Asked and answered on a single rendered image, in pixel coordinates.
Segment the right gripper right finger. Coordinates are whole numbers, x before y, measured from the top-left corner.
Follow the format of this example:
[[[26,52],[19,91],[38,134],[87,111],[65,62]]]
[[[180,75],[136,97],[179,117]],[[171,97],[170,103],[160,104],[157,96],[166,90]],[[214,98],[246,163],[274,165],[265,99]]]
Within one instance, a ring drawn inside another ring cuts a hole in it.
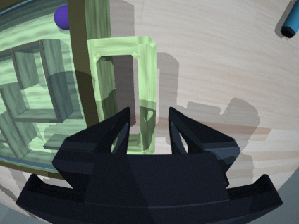
[[[168,119],[172,154],[213,153],[225,174],[240,154],[234,138],[183,115],[173,107],[169,107]],[[188,145],[188,152],[180,134]]]

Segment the wooden ball maze board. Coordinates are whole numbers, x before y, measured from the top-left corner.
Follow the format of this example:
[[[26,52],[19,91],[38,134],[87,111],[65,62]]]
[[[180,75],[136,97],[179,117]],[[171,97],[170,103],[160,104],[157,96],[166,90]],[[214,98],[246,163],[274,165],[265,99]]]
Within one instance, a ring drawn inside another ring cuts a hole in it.
[[[109,0],[0,0],[0,166],[65,180],[52,165],[65,138],[118,113],[115,55],[138,60],[127,154],[153,154],[157,44],[111,37]]]

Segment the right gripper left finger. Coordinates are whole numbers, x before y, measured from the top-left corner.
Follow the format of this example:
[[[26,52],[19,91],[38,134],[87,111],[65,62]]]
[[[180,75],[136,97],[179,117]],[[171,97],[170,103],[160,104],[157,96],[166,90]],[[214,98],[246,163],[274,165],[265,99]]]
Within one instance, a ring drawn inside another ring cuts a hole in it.
[[[127,154],[129,134],[130,107],[126,107],[116,115],[65,138],[59,149]],[[112,144],[117,136],[117,143],[111,152]]]

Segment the blue-handled screwdriver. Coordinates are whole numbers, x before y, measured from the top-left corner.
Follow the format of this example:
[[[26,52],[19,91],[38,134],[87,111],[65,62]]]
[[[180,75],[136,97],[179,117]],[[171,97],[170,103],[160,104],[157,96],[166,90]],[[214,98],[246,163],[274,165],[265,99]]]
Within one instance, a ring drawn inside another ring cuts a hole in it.
[[[281,33],[287,38],[292,38],[299,29],[299,0],[297,0],[281,28]]]

